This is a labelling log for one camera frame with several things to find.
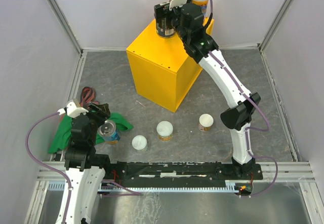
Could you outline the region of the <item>blue soup can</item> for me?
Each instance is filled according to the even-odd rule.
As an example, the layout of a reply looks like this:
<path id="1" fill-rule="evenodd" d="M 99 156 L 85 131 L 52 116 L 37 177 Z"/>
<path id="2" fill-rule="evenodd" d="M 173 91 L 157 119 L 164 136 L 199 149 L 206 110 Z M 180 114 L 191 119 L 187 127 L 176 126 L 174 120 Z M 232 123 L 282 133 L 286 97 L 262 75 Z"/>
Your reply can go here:
<path id="1" fill-rule="evenodd" d="M 162 38 L 171 38 L 176 32 L 167 18 L 156 20 L 156 33 Z"/>

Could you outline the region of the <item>blue tin can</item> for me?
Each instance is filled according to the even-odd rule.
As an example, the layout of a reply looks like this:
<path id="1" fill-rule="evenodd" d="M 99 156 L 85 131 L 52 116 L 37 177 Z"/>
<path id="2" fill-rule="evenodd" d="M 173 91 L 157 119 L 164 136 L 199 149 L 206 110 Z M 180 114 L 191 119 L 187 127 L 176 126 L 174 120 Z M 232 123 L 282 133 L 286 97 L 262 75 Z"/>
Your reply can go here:
<path id="1" fill-rule="evenodd" d="M 115 122 L 112 120 L 106 120 L 104 124 L 98 128 L 98 134 L 108 144 L 117 144 L 120 140 L 120 133 Z"/>

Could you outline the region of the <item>green cloth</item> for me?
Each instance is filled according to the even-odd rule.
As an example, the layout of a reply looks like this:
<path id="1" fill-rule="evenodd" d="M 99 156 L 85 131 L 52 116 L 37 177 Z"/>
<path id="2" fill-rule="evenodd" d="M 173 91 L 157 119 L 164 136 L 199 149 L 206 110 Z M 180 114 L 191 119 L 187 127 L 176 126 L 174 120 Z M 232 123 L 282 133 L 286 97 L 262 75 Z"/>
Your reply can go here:
<path id="1" fill-rule="evenodd" d="M 112 120 L 116 124 L 116 128 L 119 131 L 129 131 L 134 126 L 128 122 L 121 114 L 112 113 L 109 120 Z M 71 138 L 72 118 L 65 115 L 61 117 L 60 124 L 54 136 L 54 139 L 48 149 L 49 154 L 54 154 L 57 151 L 65 150 L 68 147 L 69 140 Z"/>

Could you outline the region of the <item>small jar white lid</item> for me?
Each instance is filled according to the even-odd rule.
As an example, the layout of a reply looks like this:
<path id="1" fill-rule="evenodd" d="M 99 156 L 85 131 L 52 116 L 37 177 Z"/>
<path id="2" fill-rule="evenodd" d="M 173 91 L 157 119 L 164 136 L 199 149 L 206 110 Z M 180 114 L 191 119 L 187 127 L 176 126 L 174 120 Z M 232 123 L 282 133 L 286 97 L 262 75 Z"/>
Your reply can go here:
<path id="1" fill-rule="evenodd" d="M 147 139 L 143 135 L 137 135 L 132 139 L 132 147 L 142 153 L 147 150 Z"/>

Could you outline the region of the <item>yellow can white lid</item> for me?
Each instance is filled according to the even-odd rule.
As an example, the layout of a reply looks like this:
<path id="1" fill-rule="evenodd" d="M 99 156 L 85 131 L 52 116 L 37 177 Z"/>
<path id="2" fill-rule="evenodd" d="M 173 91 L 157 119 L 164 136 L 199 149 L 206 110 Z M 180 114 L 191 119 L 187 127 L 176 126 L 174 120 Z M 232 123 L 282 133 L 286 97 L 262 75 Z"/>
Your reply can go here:
<path id="1" fill-rule="evenodd" d="M 158 137 L 161 141 L 169 141 L 173 136 L 173 125 L 168 121 L 161 121 L 156 127 Z"/>

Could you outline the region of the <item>small can white lid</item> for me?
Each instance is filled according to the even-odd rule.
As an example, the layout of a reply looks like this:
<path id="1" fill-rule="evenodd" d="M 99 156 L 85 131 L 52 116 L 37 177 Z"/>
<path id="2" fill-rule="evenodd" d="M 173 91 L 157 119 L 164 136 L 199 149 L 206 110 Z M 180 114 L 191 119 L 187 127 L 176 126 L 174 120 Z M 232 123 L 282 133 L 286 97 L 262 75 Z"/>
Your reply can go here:
<path id="1" fill-rule="evenodd" d="M 202 114 L 199 117 L 198 128 L 200 131 L 209 131 L 214 123 L 214 119 L 210 114 Z"/>

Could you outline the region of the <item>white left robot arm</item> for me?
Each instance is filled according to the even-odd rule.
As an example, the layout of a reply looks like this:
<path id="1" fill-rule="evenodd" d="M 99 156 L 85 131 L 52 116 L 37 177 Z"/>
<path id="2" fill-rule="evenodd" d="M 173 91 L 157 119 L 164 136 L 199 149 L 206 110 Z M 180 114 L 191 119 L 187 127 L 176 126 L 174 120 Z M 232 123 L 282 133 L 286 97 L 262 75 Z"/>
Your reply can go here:
<path id="1" fill-rule="evenodd" d="M 72 118 L 71 139 L 65 152 L 65 188 L 57 223 L 90 223 L 99 185 L 112 173 L 108 155 L 97 154 L 97 131 L 110 117 L 109 105 L 70 101 L 59 109 Z"/>

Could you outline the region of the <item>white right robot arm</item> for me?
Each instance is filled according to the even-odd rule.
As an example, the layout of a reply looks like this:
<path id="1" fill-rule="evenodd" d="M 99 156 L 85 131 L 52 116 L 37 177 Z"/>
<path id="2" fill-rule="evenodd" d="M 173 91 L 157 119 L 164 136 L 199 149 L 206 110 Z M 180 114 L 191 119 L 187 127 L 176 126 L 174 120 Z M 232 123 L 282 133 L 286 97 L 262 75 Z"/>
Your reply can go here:
<path id="1" fill-rule="evenodd" d="M 171 8 L 170 3 L 162 3 L 154 6 L 154 17 L 157 31 L 167 29 L 168 34 L 177 34 L 189 57 L 208 73 L 225 97 L 228 109 L 220 118 L 230 130 L 233 156 L 229 169 L 222 173 L 244 179 L 256 164 L 251 151 L 250 125 L 260 95 L 251 93 L 233 74 L 217 43 L 207 33 L 212 20 L 205 20 L 200 6 L 186 3 Z"/>

